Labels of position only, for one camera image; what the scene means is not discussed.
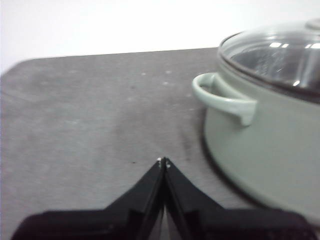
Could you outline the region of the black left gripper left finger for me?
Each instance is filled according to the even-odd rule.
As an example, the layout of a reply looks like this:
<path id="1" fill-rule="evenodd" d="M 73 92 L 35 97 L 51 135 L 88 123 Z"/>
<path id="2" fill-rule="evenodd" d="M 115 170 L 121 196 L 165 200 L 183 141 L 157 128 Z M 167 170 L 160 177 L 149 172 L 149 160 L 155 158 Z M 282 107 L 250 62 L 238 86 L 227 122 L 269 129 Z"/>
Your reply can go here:
<path id="1" fill-rule="evenodd" d="M 94 210 L 55 210 L 26 217 L 14 240 L 147 240 L 163 216 L 165 159 L 155 164 L 109 206 Z"/>

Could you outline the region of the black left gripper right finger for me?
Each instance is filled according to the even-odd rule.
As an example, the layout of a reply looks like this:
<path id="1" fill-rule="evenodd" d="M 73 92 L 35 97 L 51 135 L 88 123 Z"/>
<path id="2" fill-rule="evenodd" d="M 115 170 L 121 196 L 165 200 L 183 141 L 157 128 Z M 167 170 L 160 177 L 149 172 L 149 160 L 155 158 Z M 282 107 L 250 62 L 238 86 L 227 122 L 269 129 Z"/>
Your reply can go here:
<path id="1" fill-rule="evenodd" d="M 273 208 L 224 208 L 163 159 L 170 235 L 181 240 L 316 240 L 301 215 Z"/>

